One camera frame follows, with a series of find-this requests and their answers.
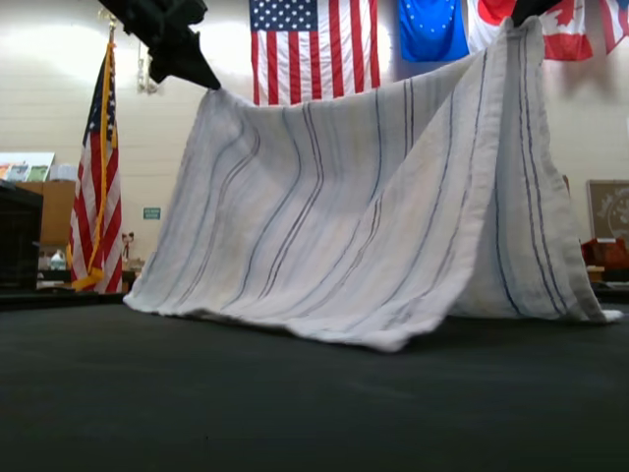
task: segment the black mat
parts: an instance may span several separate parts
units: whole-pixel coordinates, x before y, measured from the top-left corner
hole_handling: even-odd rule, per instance
[[[629,323],[449,321],[397,355],[122,306],[0,314],[0,467],[629,470]]]

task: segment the framed picture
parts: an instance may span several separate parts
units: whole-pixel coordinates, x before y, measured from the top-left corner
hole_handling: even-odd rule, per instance
[[[629,180],[589,180],[588,201],[594,237],[629,243]]]

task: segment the american flag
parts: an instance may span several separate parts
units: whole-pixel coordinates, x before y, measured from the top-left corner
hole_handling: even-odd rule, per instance
[[[83,139],[68,258],[73,287],[99,293],[122,289],[122,210],[114,76],[112,32]]]
[[[377,0],[250,0],[250,17],[256,104],[380,85]]]

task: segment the hanging flag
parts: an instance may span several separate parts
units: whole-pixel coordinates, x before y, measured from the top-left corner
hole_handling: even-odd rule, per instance
[[[380,85],[377,0],[250,0],[254,103],[291,104]]]
[[[516,0],[468,0],[468,45],[471,52],[488,47]],[[592,57],[586,36],[585,0],[563,0],[540,16],[546,59],[583,61]]]
[[[583,61],[592,57],[592,45],[586,36],[585,0],[563,0],[542,15],[540,20],[546,59]]]
[[[122,210],[114,76],[112,30],[83,138],[68,248],[72,286],[99,293],[122,289]]]
[[[454,61],[469,54],[459,0],[399,0],[402,57]]]
[[[605,33],[607,54],[629,36],[629,0],[600,0],[602,27]]]

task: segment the striped cloth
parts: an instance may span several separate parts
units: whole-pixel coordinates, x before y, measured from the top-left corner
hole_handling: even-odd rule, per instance
[[[202,101],[126,303],[400,349],[448,314],[603,323],[548,155],[542,28],[363,95]]]

